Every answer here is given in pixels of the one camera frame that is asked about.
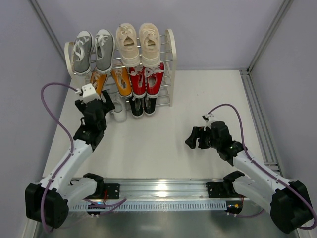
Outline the beige lace sneaker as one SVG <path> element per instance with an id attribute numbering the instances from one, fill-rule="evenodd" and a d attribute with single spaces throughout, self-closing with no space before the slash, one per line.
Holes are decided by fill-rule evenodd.
<path id="1" fill-rule="evenodd" d="M 116 43 L 125 67 L 136 67 L 141 63 L 135 28 L 130 23 L 122 23 L 116 30 Z"/>
<path id="2" fill-rule="evenodd" d="M 144 23 L 139 29 L 141 62 L 144 67 L 154 68 L 160 64 L 160 34 L 152 23 Z"/>

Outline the cream metal shoe shelf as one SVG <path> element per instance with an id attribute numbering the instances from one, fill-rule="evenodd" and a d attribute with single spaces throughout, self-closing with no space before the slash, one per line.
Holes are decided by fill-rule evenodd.
<path id="1" fill-rule="evenodd" d="M 175 85 L 175 73 L 177 68 L 177 53 L 173 31 L 166 29 L 165 33 L 160 35 L 161 52 L 160 62 L 164 64 L 164 77 L 160 87 L 160 92 L 157 97 L 156 106 L 173 106 L 173 94 Z M 91 54 L 91 71 L 85 75 L 78 75 L 74 70 L 75 53 L 73 51 L 74 42 L 66 42 L 64 45 L 64 57 L 67 71 L 71 77 L 71 83 L 76 88 L 80 88 L 88 84 L 91 75 L 96 70 L 95 66 L 95 51 Z"/>

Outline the white sneaker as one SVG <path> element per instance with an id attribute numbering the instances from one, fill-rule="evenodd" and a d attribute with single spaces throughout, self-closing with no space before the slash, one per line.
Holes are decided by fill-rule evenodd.
<path id="1" fill-rule="evenodd" d="M 113 115 L 116 122 L 125 122 L 127 120 L 126 100 L 119 94 L 114 95 L 112 98 L 114 104 Z"/>

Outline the red canvas sneaker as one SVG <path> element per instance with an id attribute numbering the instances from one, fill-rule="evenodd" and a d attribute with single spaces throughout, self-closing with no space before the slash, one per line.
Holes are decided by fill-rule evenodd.
<path id="1" fill-rule="evenodd" d="M 163 62 L 157 67 L 145 68 L 144 76 L 147 81 L 146 93 L 149 98 L 156 98 L 159 95 L 164 72 L 165 66 Z"/>
<path id="2" fill-rule="evenodd" d="M 146 94 L 144 67 L 138 65 L 129 68 L 129 77 L 132 85 L 132 93 L 135 98 L 143 98 Z"/>

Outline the orange canvas sneaker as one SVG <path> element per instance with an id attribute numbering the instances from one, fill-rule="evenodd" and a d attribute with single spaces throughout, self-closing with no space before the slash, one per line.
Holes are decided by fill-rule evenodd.
<path id="1" fill-rule="evenodd" d="M 118 92 L 122 98 L 130 98 L 132 96 L 132 88 L 130 85 L 129 75 L 126 67 L 118 60 L 113 60 L 111 76 L 114 79 Z"/>
<path id="2" fill-rule="evenodd" d="M 100 74 L 97 71 L 92 73 L 90 83 L 93 85 L 93 87 L 95 88 L 99 96 L 102 94 L 103 87 L 107 79 L 108 79 L 108 74 Z"/>

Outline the black canvas sneaker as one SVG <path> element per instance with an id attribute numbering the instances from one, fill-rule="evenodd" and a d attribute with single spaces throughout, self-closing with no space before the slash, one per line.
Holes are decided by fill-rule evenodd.
<path id="1" fill-rule="evenodd" d="M 144 113 L 142 99 L 132 96 L 129 98 L 129 104 L 132 116 L 135 118 L 140 118 Z"/>
<path id="2" fill-rule="evenodd" d="M 156 98 L 149 98 L 146 96 L 144 98 L 144 112 L 148 116 L 152 116 L 156 111 Z"/>

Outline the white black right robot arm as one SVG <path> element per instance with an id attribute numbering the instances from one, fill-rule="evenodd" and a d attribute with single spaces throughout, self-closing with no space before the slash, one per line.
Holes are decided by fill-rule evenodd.
<path id="1" fill-rule="evenodd" d="M 286 234 L 314 218 L 305 185 L 283 178 L 258 161 L 241 142 L 232 139 L 224 122 L 193 127 L 185 143 L 191 149 L 215 149 L 224 161 L 237 168 L 222 183 L 206 184 L 210 198 L 249 198 L 268 212 L 274 224 Z"/>

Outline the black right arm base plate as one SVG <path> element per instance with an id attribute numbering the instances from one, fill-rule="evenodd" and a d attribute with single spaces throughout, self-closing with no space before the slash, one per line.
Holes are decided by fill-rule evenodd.
<path id="1" fill-rule="evenodd" d="M 223 182 L 207 182 L 206 188 L 209 198 L 242 198 L 243 196 L 238 194 L 233 184 L 228 181 Z"/>

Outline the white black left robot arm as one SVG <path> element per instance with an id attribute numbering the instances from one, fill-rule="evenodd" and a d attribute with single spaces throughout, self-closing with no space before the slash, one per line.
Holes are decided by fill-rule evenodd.
<path id="1" fill-rule="evenodd" d="M 51 173 L 38 184 L 25 189 L 26 216 L 41 222 L 44 229 L 58 229 L 66 220 L 69 209 L 87 197 L 103 193 L 103 177 L 87 173 L 70 185 L 75 173 L 101 142 L 107 128 L 106 114 L 115 106 L 106 90 L 103 99 L 82 93 L 75 105 L 82 113 L 81 125 L 71 137 L 71 146 Z"/>

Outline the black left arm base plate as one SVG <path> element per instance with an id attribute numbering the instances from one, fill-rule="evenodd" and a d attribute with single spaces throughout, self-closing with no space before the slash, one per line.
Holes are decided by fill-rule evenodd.
<path id="1" fill-rule="evenodd" d="M 102 199 L 104 201 L 112 199 L 118 200 L 120 193 L 120 184 L 118 183 L 104 183 L 104 191 L 102 193 Z"/>

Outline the grey canvas sneaker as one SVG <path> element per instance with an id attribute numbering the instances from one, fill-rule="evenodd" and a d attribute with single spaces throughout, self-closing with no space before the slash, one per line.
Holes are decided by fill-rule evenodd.
<path id="1" fill-rule="evenodd" d="M 100 74 L 109 74 L 112 70 L 112 60 L 115 50 L 113 35 L 101 29 L 95 36 L 96 68 Z"/>
<path id="2" fill-rule="evenodd" d="M 73 46 L 74 71 L 77 75 L 84 75 L 91 71 L 91 53 L 93 51 L 93 37 L 89 31 L 81 31 Z"/>

